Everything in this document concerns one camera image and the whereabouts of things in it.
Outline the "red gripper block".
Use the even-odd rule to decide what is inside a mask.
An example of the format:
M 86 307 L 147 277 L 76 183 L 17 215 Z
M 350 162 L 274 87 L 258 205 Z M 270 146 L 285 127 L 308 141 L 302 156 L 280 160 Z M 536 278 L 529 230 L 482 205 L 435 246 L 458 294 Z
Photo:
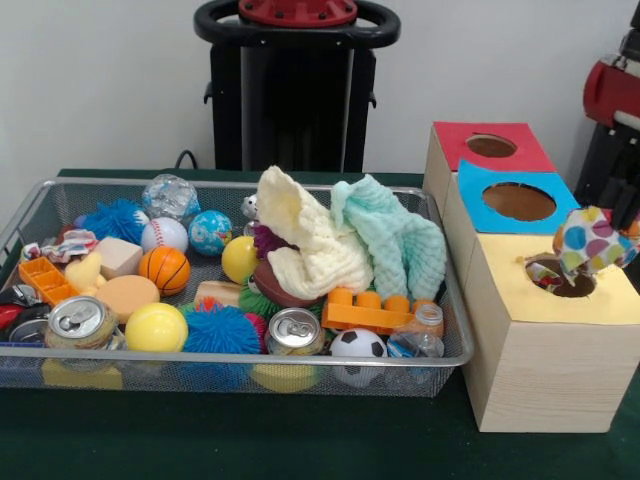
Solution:
M 639 77 L 615 66 L 597 62 L 583 90 L 587 117 L 613 128 L 614 123 L 629 125 L 639 118 Z M 639 151 L 634 152 L 631 131 L 617 128 L 614 166 L 608 178 L 606 197 L 612 209 L 612 226 L 627 228 L 639 215 Z

